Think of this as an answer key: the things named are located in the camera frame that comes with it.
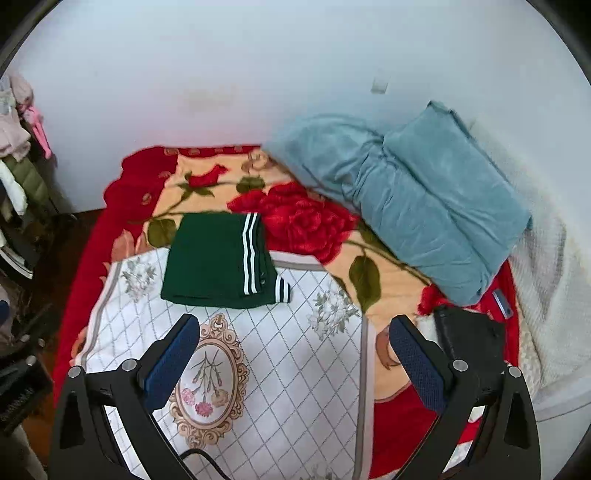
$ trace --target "blue blanket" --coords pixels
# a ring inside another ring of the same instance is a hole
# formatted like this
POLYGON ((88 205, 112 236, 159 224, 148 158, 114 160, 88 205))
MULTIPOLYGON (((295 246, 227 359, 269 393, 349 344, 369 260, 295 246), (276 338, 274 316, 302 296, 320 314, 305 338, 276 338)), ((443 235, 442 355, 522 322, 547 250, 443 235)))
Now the blue blanket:
POLYGON ((388 132, 348 116, 303 119, 262 149, 306 187, 360 214, 456 305, 478 302, 530 221, 460 118, 440 103, 388 132))

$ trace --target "pink flower print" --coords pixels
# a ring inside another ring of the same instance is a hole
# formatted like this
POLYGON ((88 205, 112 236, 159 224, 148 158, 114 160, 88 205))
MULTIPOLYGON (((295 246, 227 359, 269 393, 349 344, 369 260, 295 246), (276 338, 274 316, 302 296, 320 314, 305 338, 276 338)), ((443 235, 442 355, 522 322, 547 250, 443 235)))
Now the pink flower print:
POLYGON ((213 413, 213 407, 210 403, 202 401, 195 405, 195 411, 202 417, 209 417, 213 413))
POLYGON ((183 401, 190 406, 195 405, 195 395, 193 395, 193 392, 191 392, 191 389, 189 388, 183 388, 183 391, 181 392, 181 398, 183 399, 183 401))

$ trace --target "pink clothing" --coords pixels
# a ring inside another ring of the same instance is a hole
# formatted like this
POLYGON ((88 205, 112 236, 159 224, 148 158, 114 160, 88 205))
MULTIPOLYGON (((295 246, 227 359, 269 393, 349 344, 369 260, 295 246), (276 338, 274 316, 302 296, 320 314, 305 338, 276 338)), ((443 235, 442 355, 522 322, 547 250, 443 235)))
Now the pink clothing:
POLYGON ((41 145, 43 152, 45 153, 46 160, 51 158, 51 149, 49 148, 49 142, 47 141, 47 137, 45 136, 45 131, 43 130, 43 125, 41 122, 43 121, 43 117, 32 105, 23 109, 24 105, 19 107, 19 110, 22 113, 22 117, 25 119, 33 131, 33 135, 41 145))

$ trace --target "red rose print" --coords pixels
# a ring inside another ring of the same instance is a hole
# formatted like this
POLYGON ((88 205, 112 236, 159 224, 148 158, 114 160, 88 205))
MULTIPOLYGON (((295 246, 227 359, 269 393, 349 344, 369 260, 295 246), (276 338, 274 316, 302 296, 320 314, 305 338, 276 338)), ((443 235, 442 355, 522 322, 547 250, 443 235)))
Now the red rose print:
POLYGON ((228 203, 233 212, 258 212, 267 231, 267 248, 314 255, 322 264, 340 252, 359 218, 330 200, 310 198, 299 183, 276 185, 265 194, 251 190, 228 203))
POLYGON ((197 187, 210 187, 217 183, 217 180, 220 175, 224 175, 228 172, 228 169, 223 165, 215 165, 210 171, 208 171, 205 175, 201 175, 199 177, 189 177, 189 186, 191 188, 197 187))

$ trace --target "floral blanket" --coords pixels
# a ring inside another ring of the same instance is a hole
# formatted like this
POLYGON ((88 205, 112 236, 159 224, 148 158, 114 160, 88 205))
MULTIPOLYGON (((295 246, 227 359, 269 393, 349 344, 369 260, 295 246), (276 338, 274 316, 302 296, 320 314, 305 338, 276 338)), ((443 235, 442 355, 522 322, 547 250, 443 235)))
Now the floral blanket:
MULTIPOLYGON (((121 178, 105 192, 107 208, 85 250, 64 315, 56 395, 70 358, 85 342, 84 327, 102 290, 99 277, 105 281, 112 264, 170 244, 184 213, 259 212, 268 248, 316 259, 378 332, 370 353, 375 404, 369 476, 400 468, 435 414, 410 385, 386 327, 397 314, 416 317, 429 280, 400 263, 359 218, 304 189, 256 147, 153 147, 126 158, 122 166, 121 178)), ((327 337, 342 328, 326 311, 311 315, 309 322, 327 337)), ((507 325, 510 336, 516 335, 517 316, 507 325)), ((460 441, 472 440, 477 429, 477 423, 469 424, 460 441)))

